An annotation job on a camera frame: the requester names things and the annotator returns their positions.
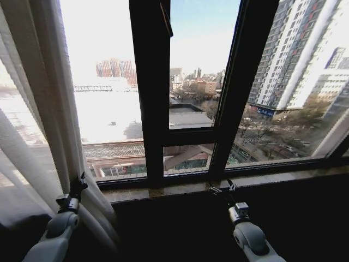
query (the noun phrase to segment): sheer curtain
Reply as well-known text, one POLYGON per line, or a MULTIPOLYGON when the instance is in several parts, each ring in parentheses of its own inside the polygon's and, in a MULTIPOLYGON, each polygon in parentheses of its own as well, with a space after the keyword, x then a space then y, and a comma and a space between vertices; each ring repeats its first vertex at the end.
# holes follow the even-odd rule
POLYGON ((82 152, 59 2, 0 5, 0 222, 54 216, 56 197, 85 172, 80 218, 116 253, 115 212, 82 152))

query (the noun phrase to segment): railing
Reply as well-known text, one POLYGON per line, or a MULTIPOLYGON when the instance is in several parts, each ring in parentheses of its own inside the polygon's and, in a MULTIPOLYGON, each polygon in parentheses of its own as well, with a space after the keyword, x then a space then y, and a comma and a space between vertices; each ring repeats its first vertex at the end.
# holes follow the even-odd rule
POLYGON ((82 145, 87 160, 142 157, 145 155, 143 140, 82 145))

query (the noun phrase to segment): blue sky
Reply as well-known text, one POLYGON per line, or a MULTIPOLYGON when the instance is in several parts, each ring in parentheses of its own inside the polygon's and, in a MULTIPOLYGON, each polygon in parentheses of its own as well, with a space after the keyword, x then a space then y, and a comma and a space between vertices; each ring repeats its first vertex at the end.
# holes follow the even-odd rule
POLYGON ((172 0, 171 67, 186 73, 226 68, 240 1, 172 0))
MULTIPOLYGON (((128 0, 60 0, 73 80, 95 77, 95 64, 134 60, 128 0)), ((240 1, 172 0, 171 67, 225 69, 240 1)))

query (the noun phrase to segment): car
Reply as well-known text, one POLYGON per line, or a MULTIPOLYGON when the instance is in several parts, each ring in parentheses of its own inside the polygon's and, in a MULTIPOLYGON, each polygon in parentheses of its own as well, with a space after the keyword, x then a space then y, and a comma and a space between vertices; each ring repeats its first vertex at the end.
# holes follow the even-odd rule
POLYGON ((293 152, 294 151, 294 148, 292 146, 284 146, 285 149, 293 152))
POLYGON ((248 153, 246 153, 245 151, 241 151, 241 154, 245 157, 249 157, 250 155, 248 153))

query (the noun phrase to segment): gray robot arm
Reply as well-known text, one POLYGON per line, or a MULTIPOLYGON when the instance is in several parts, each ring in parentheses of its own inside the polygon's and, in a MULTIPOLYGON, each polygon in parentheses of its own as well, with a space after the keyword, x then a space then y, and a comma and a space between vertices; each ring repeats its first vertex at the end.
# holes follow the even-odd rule
POLYGON ((237 203, 234 200, 232 193, 236 186, 231 180, 228 180, 228 183, 230 188, 227 192, 212 186, 210 191, 215 195, 228 194, 226 198, 230 207, 228 211, 235 227, 233 235, 238 246, 251 262, 285 262, 267 241, 262 229, 251 223, 248 216, 248 205, 245 202, 237 203))
POLYGON ((51 219, 40 241, 33 246, 24 258, 24 262, 60 262, 65 258, 68 250, 69 239, 79 223, 79 202, 81 191, 87 188, 85 175, 74 180, 70 185, 69 194, 56 199, 60 206, 58 214, 51 219))

